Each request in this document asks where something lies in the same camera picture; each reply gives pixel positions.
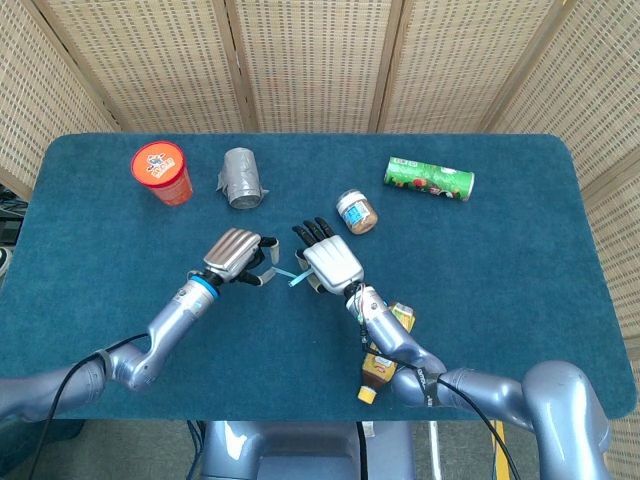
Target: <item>blue table surface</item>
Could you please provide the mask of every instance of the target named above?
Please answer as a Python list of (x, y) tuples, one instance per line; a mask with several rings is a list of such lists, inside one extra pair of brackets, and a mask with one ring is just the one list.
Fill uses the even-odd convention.
[[(187, 158), (194, 196), (167, 207), (131, 177), (143, 144), (166, 139)], [(224, 152), (254, 151), (256, 209), (216, 192)], [(390, 156), (476, 174), (468, 202), (383, 185)], [(379, 214), (350, 234), (335, 201), (362, 190)], [(80, 134), (57, 139), (38, 178), (0, 294), (0, 375), (62, 367), (147, 324), (202, 268), (232, 226), (281, 242), (297, 271), (291, 227), (323, 216), (361, 260), (367, 283), (417, 312), (414, 337), (448, 368), (521, 379), (567, 360), (593, 382), (610, 417), (635, 387), (594, 249), (569, 151), (547, 135)], [(284, 277), (257, 289), (225, 285), (170, 357), (156, 384), (110, 384), (79, 418), (226, 420), (461, 419), (410, 409), (383, 389), (356, 399), (359, 329), (342, 298)]]

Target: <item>yellow bottle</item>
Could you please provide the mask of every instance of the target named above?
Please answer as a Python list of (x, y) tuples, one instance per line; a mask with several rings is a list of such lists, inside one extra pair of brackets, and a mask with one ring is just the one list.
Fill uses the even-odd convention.
[[(413, 308), (398, 302), (389, 305), (389, 310), (395, 315), (402, 326), (410, 332), (416, 321)], [(371, 344), (373, 350), (379, 351), (375, 344)], [(386, 358), (367, 353), (362, 363), (362, 386), (358, 392), (358, 399), (364, 403), (372, 404), (378, 390), (388, 383), (396, 373), (397, 364)]]

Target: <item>silver can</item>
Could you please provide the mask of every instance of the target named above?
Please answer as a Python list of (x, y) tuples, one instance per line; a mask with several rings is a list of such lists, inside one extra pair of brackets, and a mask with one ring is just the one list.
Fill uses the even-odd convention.
[(256, 159), (251, 150), (238, 147), (224, 154), (218, 190), (222, 190), (233, 208), (247, 209), (260, 204), (267, 190), (260, 185)]

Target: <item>wicker panel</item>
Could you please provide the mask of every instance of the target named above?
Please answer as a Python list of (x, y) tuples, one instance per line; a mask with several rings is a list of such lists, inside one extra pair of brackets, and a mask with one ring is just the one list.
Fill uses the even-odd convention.
[(473, 131), (552, 1), (416, 1), (382, 129)]
[(261, 130), (367, 130), (391, 0), (237, 4)]
[[(631, 362), (636, 387), (640, 388), (640, 360)], [(613, 443), (607, 453), (607, 465), (616, 480), (640, 478), (640, 404), (628, 417), (612, 422)]]
[(587, 213), (622, 333), (640, 335), (640, 175)]
[(131, 129), (242, 130), (211, 0), (42, 1)]
[(571, 148), (583, 187), (640, 145), (640, 3), (577, 2), (497, 131), (544, 131)]
[(30, 197), (54, 138), (113, 126), (22, 3), (0, 2), (0, 22), (0, 182)]

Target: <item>yellow cap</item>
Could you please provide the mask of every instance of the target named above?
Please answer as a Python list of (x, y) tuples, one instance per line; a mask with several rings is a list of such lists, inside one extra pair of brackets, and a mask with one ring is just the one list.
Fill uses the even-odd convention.
[(358, 392), (358, 399), (371, 405), (373, 403), (373, 399), (376, 398), (377, 393), (378, 392), (373, 388), (363, 385), (360, 387), (360, 391)]

